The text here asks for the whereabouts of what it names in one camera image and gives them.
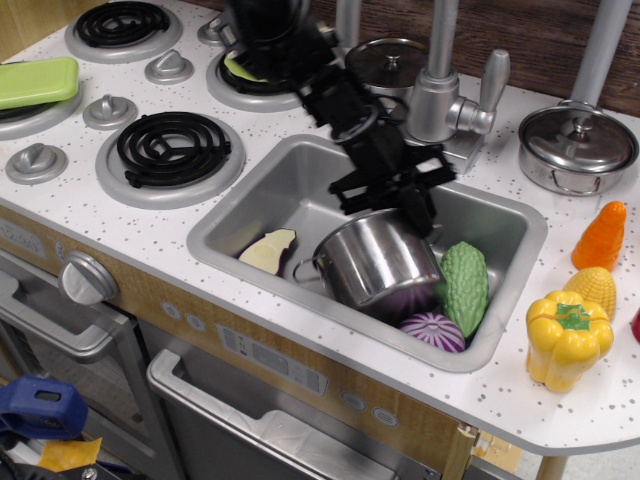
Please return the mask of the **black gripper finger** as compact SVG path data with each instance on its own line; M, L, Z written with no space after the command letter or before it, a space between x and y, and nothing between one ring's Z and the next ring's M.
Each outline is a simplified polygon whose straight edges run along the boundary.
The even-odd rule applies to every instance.
M399 190L401 208L421 235L429 236L435 229L436 210L430 191L421 185L403 186Z
M368 192L347 197L344 193L338 193L340 208L345 215L353 215L364 211L377 211L398 206L398 200L394 195L371 194Z

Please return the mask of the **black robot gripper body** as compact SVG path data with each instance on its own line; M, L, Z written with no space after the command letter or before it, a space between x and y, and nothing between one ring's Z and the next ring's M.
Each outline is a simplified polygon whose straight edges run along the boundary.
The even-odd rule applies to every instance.
M351 160L354 170L329 186L335 196L351 197L361 193L391 194L399 201L403 186L431 188L448 183L456 173L444 158L443 147L411 146L393 124L373 121L349 130L334 129L331 139Z

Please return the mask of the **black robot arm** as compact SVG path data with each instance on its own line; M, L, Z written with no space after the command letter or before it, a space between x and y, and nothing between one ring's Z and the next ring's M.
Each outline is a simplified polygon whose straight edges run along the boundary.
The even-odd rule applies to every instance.
M434 230L431 188L454 180L441 146L410 146L378 96L338 62L337 38L323 32L308 1L228 1L216 28L226 48L258 79L294 93L355 169L329 186L347 215L398 208L420 234Z

